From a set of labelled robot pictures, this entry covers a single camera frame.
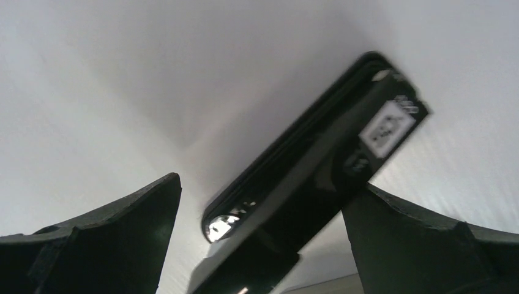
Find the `black stapler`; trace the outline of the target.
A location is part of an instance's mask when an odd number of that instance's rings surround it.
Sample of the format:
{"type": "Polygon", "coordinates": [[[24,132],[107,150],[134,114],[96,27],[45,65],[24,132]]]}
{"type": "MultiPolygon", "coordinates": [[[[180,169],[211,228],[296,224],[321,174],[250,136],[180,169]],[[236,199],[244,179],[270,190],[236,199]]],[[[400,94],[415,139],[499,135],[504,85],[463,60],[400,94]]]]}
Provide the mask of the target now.
{"type": "Polygon", "coordinates": [[[214,195],[201,229],[209,255],[189,293],[270,293],[301,249],[366,188],[428,116],[384,55],[362,54],[236,179],[214,195]]]}

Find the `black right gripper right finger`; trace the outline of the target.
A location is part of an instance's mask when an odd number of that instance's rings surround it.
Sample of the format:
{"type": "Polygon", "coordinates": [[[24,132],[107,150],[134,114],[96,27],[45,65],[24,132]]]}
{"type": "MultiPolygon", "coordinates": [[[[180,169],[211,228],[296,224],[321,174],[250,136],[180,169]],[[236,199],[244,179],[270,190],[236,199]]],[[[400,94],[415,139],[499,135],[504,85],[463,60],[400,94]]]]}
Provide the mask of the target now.
{"type": "Polygon", "coordinates": [[[444,216],[375,186],[342,216],[365,293],[517,293],[518,235],[444,216]]]}

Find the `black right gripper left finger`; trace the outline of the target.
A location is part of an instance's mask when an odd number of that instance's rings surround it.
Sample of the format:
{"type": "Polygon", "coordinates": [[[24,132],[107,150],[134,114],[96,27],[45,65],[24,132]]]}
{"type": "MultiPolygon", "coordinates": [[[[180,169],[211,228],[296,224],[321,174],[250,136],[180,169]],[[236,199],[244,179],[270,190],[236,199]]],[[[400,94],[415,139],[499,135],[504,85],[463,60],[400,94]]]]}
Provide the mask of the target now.
{"type": "Polygon", "coordinates": [[[169,173],[33,234],[1,238],[2,293],[155,293],[181,198],[169,173]]]}

